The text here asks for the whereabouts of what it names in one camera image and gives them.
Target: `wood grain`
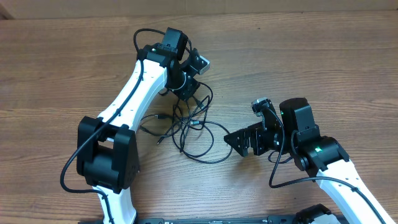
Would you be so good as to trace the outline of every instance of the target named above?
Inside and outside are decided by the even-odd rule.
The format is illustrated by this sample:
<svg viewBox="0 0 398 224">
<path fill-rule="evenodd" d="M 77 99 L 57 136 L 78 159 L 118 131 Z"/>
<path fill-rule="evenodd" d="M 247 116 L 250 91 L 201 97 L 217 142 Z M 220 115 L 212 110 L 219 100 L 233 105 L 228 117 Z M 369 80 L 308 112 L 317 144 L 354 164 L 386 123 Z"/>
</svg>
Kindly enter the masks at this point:
<svg viewBox="0 0 398 224">
<path fill-rule="evenodd" d="M 0 223 L 76 223 L 102 216 L 96 195 L 59 184 L 75 150 L 77 125 L 96 116 L 124 86 L 136 60 L 135 30 L 183 30 L 212 63 L 201 82 L 215 99 L 208 119 L 235 131 L 258 121 L 250 102 L 305 96 L 322 134 L 345 147 L 368 188 L 398 222 L 398 12 L 312 12 L 223 16 L 114 17 L 0 21 Z M 139 44 L 160 40 L 142 34 Z M 208 94 L 199 90 L 198 97 Z M 148 113 L 171 111 L 157 97 Z M 166 123 L 148 122 L 156 131 Z M 224 132 L 207 159 L 228 153 Z M 138 132 L 141 172 L 132 185 L 140 217 L 255 217 L 336 205 L 315 184 L 270 189 L 266 156 L 233 152 L 220 164 L 187 159 L 171 140 Z M 192 133 L 202 152 L 207 133 Z M 87 188 L 75 164 L 67 185 Z M 275 182 L 304 177 L 293 163 Z"/>
</svg>

